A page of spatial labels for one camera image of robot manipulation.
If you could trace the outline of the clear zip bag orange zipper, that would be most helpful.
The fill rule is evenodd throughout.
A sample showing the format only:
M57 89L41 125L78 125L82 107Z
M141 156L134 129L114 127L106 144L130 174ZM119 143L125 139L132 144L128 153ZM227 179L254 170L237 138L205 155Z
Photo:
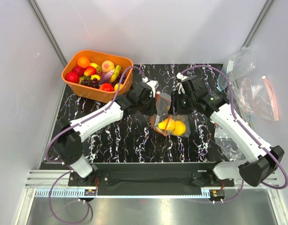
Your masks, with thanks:
M158 128L158 124L160 122L164 121L165 119L171 118L174 121L175 120L182 121L186 125L185 134L181 135L179 137L189 137L191 134L191 130L190 130L190 125L189 125L189 121L188 121L188 116L187 115L171 115L171 114L169 114L170 105L171 105L170 95L168 95L166 93L161 93L158 91L156 94L157 113L154 114L153 116L151 116L151 120L150 120L152 128L156 132L162 134L163 136L173 135L172 131L171 132L163 131L163 130L160 130Z

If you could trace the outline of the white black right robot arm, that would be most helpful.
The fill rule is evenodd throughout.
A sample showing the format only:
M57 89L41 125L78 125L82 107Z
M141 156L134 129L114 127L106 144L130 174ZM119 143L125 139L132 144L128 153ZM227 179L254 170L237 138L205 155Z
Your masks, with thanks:
M263 183L280 166L281 146L273 147L252 130L232 109L224 92L209 91L197 75L178 73L179 87L172 91L169 114L188 115L193 111L218 124L237 144L245 159L220 162L207 173L208 183L217 186L225 179L243 179L250 186Z

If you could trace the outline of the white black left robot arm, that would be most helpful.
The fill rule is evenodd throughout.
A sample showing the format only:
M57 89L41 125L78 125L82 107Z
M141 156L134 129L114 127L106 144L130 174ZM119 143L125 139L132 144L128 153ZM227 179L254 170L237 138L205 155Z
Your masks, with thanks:
M93 133L122 120L125 116L136 112L149 116L156 114L158 86L158 82L154 80L134 84L132 89L115 95L113 100L102 108L59 125L59 133L53 138L51 146L62 162L79 175L79 180L84 185L91 185L95 181L95 174L83 155L82 143Z

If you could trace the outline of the yellow lemon large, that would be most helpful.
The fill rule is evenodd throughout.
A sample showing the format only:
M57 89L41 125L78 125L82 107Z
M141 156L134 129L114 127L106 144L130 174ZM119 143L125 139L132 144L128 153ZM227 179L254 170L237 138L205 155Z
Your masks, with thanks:
M175 124L175 128L172 131L172 134L176 136L184 135L186 132L186 125L182 121L179 121L179 120L175 120L174 124Z

